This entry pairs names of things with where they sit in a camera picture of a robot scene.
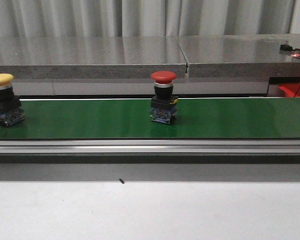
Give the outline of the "red mushroom push button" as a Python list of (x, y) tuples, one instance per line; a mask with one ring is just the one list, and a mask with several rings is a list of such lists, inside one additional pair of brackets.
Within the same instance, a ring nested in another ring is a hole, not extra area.
[(171, 124), (176, 118), (178, 97), (173, 96), (173, 80), (177, 75), (172, 71), (156, 71), (151, 74), (155, 95), (151, 98), (151, 121)]

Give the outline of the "grey stone countertop slab left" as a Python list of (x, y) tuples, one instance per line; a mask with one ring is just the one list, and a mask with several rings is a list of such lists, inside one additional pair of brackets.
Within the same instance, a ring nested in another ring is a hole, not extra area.
[(0, 73), (18, 79), (141, 79), (184, 76), (174, 37), (0, 37)]

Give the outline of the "grey stone countertop slab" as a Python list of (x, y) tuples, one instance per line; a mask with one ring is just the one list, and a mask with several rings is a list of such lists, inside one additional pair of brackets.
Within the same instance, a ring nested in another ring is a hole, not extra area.
[(0, 73), (18, 79), (141, 79), (184, 76), (174, 37), (0, 37)]
[(204, 35), (178, 38), (194, 78), (299, 77), (300, 59), (281, 51), (300, 48), (300, 34)]

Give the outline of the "grey stone countertop slab right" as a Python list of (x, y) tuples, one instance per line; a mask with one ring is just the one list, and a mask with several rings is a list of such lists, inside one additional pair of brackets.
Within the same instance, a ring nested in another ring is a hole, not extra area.
[(299, 77), (300, 59), (281, 51), (300, 48), (300, 34), (204, 35), (178, 38), (194, 78)]

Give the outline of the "green conveyor belt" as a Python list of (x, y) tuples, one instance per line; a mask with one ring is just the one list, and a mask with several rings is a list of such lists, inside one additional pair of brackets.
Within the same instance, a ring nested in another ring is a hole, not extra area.
[(300, 97), (178, 101), (171, 125), (150, 120), (149, 99), (23, 100), (24, 121), (0, 139), (298, 138)]

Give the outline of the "white cabinet panel under counter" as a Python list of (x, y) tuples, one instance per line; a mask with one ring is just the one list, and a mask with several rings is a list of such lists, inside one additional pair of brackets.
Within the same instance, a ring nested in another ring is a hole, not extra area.
[[(186, 77), (173, 81), (175, 95), (264, 95), (268, 77)], [(15, 94), (22, 96), (60, 95), (152, 95), (149, 78), (118, 79), (14, 79)]]

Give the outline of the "yellow mushroom push button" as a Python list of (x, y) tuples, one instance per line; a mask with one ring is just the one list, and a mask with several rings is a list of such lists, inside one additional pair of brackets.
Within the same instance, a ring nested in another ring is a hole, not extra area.
[(14, 76), (0, 73), (0, 125), (10, 127), (25, 119), (18, 96), (14, 95), (11, 81)]

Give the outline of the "red plastic bin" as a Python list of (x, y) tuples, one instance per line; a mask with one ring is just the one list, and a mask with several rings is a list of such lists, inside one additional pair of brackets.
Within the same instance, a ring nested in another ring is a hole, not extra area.
[[(284, 84), (279, 85), (279, 89), (285, 93), (285, 97), (292, 98), (292, 97), (294, 97), (295, 93), (297, 92), (298, 85), (299, 84), (297, 84), (297, 83), (294, 83), (294, 84), (293, 83), (290, 83), (290, 84), (284, 83)], [(296, 97), (300, 97), (300, 89), (297, 92)]]

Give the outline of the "black connector plug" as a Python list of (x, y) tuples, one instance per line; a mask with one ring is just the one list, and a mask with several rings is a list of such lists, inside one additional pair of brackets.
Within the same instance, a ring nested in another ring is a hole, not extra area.
[(288, 44), (282, 44), (280, 45), (280, 50), (282, 51), (293, 51), (293, 47), (291, 45), (288, 45)]

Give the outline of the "grey curtain backdrop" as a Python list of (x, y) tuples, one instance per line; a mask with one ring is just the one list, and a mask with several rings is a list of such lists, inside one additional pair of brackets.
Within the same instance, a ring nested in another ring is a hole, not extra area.
[(300, 0), (0, 0), (0, 37), (300, 34)]

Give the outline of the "aluminium conveyor side rail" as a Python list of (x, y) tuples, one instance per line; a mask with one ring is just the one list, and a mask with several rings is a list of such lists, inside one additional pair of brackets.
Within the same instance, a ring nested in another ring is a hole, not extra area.
[(0, 155), (294, 155), (300, 139), (0, 140)]

